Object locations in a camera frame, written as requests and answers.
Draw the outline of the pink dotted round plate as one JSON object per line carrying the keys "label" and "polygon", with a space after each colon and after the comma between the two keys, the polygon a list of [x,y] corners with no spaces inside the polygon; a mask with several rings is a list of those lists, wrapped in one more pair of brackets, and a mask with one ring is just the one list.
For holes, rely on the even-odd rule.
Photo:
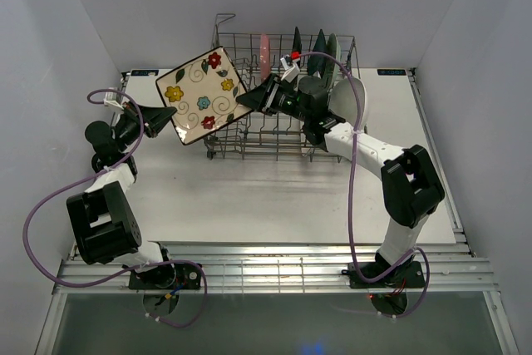
{"label": "pink dotted round plate", "polygon": [[270,74],[270,42],[264,33],[260,37],[259,65],[261,81],[265,81]]}

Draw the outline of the cream square flower plate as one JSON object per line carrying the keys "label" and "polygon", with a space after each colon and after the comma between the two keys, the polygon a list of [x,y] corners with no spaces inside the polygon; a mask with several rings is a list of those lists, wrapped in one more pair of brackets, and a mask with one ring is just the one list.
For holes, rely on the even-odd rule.
{"label": "cream square flower plate", "polygon": [[229,54],[216,47],[155,81],[165,106],[176,113],[172,124],[183,145],[190,145],[252,112],[236,98],[247,92]]}

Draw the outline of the black floral square plate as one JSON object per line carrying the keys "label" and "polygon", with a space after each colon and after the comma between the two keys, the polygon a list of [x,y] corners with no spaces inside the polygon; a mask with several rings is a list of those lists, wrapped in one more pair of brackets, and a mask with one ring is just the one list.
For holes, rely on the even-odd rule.
{"label": "black floral square plate", "polygon": [[300,55],[302,53],[302,40],[298,27],[295,27],[293,34],[293,45],[291,51],[293,75],[297,76],[300,72]]}

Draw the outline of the teal square plate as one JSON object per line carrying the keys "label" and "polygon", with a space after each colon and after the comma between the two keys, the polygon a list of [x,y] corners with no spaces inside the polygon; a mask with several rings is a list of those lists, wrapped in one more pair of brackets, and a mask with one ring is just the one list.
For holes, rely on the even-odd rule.
{"label": "teal square plate", "polygon": [[327,52],[327,41],[322,29],[319,30],[318,37],[314,44],[312,55],[308,58],[308,75],[324,78],[327,58],[320,56],[320,53]]}

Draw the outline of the white oval plate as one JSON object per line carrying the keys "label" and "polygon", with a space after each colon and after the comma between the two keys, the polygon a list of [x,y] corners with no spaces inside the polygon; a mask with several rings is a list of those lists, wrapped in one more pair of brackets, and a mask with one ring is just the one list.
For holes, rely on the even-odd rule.
{"label": "white oval plate", "polygon": [[358,107],[360,107],[361,116],[358,127],[363,130],[366,127],[369,113],[367,89],[360,79],[353,76],[352,80],[355,90],[352,89],[347,77],[332,88],[329,95],[329,109],[352,126],[355,126]]}

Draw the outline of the green round flower plate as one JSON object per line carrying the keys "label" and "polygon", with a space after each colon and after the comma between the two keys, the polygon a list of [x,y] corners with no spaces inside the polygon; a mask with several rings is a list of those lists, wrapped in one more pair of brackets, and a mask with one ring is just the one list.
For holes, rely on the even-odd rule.
{"label": "green round flower plate", "polygon": [[339,65],[337,64],[337,61],[341,58],[341,46],[335,33],[331,33],[328,37],[327,54],[330,58],[327,59],[323,78],[327,89],[331,90],[337,79],[337,74],[339,73]]}

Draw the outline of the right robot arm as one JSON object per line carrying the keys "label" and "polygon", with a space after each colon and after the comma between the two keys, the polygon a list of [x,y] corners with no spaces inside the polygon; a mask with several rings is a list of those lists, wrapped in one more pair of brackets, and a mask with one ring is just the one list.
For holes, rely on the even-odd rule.
{"label": "right robot arm", "polygon": [[445,191],[424,147],[387,144],[357,130],[366,90],[356,78],[346,82],[346,89],[329,89],[322,79],[306,76],[292,86],[272,74],[236,101],[265,115],[283,113],[300,120],[310,144],[349,160],[352,168],[361,166],[381,181],[390,217],[387,232],[375,259],[364,265],[352,261],[348,274],[358,284],[394,286],[410,269],[419,234]]}

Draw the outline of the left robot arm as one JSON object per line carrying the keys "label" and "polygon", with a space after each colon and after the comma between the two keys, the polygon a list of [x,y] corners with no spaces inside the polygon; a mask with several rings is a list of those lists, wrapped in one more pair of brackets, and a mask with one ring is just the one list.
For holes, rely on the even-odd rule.
{"label": "left robot arm", "polygon": [[134,108],[128,101],[114,126],[104,121],[89,124],[85,137],[95,151],[92,169],[101,175],[84,192],[66,200],[76,245],[86,264],[137,265],[135,276],[157,288],[175,282],[176,268],[166,261],[167,253],[159,244],[142,241],[126,198],[138,170],[132,157],[122,158],[140,136],[157,137],[176,112],[173,106]]}

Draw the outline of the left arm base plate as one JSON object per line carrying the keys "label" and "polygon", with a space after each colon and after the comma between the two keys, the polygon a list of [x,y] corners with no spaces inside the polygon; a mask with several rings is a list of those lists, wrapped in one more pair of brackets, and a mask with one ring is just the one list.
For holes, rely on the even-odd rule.
{"label": "left arm base plate", "polygon": [[146,272],[132,272],[128,288],[133,290],[196,290],[201,287],[199,266],[177,263],[158,266]]}

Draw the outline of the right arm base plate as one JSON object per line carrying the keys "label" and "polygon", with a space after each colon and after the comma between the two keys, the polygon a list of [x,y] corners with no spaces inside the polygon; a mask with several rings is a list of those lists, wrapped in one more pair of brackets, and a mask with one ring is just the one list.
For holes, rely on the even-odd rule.
{"label": "right arm base plate", "polygon": [[350,263],[347,269],[343,269],[341,275],[348,277],[350,288],[423,288],[426,284],[421,263],[417,261],[400,265],[386,277],[374,283],[362,280],[353,263]]}

